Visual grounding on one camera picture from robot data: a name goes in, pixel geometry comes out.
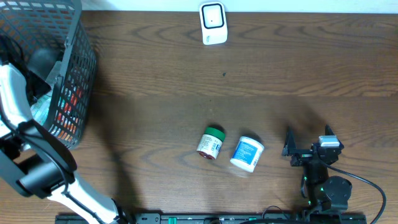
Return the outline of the green lid white jar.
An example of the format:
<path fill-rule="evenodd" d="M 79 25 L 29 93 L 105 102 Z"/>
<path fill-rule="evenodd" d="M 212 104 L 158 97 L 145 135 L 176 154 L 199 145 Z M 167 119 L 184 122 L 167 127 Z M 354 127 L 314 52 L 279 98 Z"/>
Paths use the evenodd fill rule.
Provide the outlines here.
<path fill-rule="evenodd" d="M 207 127 L 197 147 L 197 153 L 205 159 L 215 160 L 225 140 L 225 133 L 217 128 Z"/>

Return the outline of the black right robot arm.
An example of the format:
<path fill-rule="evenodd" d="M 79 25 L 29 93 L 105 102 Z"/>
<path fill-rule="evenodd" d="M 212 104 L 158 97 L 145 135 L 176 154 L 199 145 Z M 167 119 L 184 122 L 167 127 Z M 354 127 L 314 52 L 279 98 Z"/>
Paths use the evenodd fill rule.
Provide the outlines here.
<path fill-rule="evenodd" d="M 309 207 L 303 212 L 305 216 L 341 213 L 348 209 L 352 183 L 328 173 L 328 166 L 338 160 L 343 149 L 344 145 L 329 126 L 325 126 L 325 134 L 309 149 L 299 149 L 292 128 L 287 130 L 282 155 L 291 158 L 292 167 L 303 168 L 301 194 L 309 201 Z"/>

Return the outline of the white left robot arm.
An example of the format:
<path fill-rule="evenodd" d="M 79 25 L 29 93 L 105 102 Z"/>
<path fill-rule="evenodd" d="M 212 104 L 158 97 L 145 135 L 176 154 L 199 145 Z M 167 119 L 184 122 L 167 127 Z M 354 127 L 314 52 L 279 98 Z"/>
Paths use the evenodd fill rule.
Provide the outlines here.
<path fill-rule="evenodd" d="M 22 47 L 1 36 L 1 178 L 25 197 L 61 203 L 88 223 L 135 223 L 77 172 L 71 152 L 34 119 L 30 107 L 52 87 L 31 70 Z"/>

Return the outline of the white blue label tub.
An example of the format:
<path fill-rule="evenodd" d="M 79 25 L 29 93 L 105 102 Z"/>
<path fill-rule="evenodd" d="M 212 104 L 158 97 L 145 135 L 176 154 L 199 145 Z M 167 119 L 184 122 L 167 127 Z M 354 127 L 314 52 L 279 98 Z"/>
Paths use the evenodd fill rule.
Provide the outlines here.
<path fill-rule="evenodd" d="M 264 149 L 265 147 L 259 141 L 241 136 L 230 163 L 246 172 L 253 173 Z"/>

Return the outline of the teal white wipes packet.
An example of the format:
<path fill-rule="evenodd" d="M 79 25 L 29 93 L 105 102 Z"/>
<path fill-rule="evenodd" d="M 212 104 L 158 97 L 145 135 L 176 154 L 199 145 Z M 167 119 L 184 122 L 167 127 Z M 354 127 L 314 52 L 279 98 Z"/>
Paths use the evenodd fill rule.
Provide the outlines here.
<path fill-rule="evenodd" d="M 36 104 L 32 105 L 30 107 L 30 110 L 32 112 L 33 118 L 38 122 L 40 125 L 43 125 L 47 119 L 48 113 L 49 113 L 49 107 L 50 107 L 50 102 L 52 99 L 52 94 L 53 94 L 53 88 L 55 84 L 57 83 L 57 77 L 59 76 L 60 73 L 60 68 L 61 68 L 62 63 L 61 62 L 56 62 L 55 65 L 53 66 L 53 69 L 45 79 L 45 81 L 50 85 L 51 90 L 46 93 L 45 95 L 41 96 Z"/>

